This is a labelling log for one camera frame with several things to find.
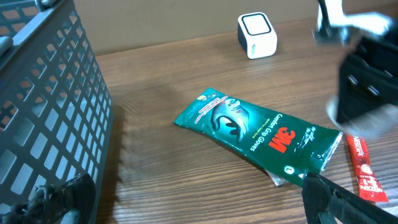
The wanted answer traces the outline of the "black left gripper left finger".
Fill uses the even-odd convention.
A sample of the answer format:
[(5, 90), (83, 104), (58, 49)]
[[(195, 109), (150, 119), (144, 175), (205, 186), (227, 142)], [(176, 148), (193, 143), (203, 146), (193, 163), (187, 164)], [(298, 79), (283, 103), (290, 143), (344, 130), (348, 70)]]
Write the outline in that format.
[(41, 185), (26, 203), (15, 203), (1, 215), (1, 223), (88, 223), (95, 206), (96, 188), (89, 174), (63, 185)]

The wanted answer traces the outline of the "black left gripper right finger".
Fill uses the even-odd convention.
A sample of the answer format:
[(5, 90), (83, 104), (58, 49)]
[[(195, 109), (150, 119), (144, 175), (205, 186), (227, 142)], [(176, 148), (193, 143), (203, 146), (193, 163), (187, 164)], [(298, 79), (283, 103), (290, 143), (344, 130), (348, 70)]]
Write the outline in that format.
[(397, 223), (396, 216), (319, 174), (305, 176), (302, 199), (308, 224)]

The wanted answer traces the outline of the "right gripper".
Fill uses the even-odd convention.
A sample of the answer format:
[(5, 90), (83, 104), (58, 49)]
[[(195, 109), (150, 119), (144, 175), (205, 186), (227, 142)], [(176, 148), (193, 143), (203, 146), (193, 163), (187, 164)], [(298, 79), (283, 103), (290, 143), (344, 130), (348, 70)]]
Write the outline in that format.
[(346, 123), (384, 105), (397, 104), (397, 28), (362, 37), (339, 69), (336, 121)]

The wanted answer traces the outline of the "red Nestle stick sachet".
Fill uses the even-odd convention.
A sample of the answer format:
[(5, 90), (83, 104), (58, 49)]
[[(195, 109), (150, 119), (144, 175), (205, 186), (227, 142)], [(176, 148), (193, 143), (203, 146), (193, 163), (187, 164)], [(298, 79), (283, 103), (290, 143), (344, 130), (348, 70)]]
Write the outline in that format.
[(358, 136), (347, 135), (346, 140), (359, 187), (359, 196), (370, 202), (388, 202), (373, 168), (366, 141)]

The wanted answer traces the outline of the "green 3M gloves package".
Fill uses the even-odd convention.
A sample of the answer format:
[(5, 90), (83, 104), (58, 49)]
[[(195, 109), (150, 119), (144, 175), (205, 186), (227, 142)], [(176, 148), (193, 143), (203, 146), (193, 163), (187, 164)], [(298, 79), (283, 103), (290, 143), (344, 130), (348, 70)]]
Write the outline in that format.
[(174, 123), (233, 148), (266, 171), (298, 185), (324, 171), (343, 137), (294, 116), (206, 89)]

